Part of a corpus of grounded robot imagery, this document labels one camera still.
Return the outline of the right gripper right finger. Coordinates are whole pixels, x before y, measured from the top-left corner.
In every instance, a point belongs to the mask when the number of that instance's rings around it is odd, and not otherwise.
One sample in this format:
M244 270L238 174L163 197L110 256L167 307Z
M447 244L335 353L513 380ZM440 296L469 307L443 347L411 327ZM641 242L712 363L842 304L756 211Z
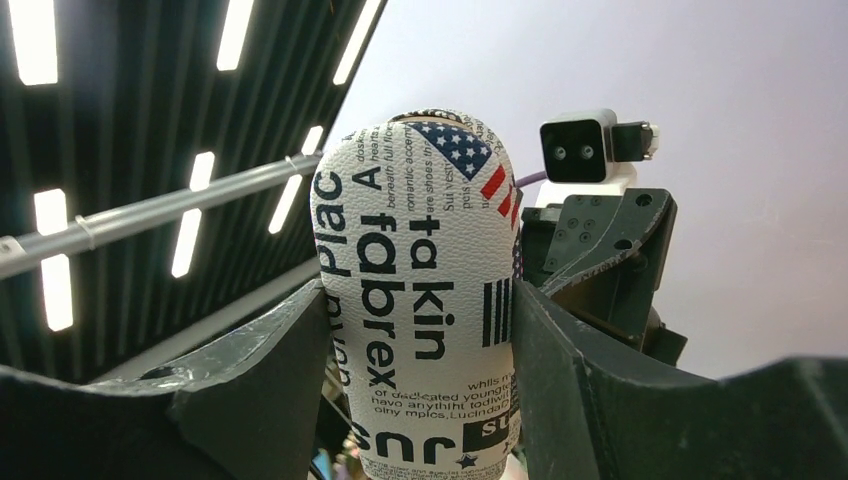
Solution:
M843 479L847 363L784 359L710 380L515 288L512 346L533 479Z

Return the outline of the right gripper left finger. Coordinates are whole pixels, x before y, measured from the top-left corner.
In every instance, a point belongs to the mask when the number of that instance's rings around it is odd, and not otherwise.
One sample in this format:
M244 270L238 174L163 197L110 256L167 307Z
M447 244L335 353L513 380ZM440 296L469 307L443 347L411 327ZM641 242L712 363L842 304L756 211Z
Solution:
M330 329L319 281L134 379L1 371L5 479L303 479Z

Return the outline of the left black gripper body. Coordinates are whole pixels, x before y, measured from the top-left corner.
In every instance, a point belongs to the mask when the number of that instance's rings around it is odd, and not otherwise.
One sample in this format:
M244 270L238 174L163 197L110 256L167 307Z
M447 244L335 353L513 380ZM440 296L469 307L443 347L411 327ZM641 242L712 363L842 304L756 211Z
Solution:
M523 278L578 320L664 364L687 343L653 306L677 203L665 189L574 194L521 215Z

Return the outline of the newspaper print pouch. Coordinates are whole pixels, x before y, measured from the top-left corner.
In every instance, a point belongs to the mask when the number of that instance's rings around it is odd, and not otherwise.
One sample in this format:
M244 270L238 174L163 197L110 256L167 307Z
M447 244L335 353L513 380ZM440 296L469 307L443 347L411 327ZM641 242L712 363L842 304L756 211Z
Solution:
M314 239L368 477L502 476L521 427L520 198L497 135L455 110L398 115L322 156Z

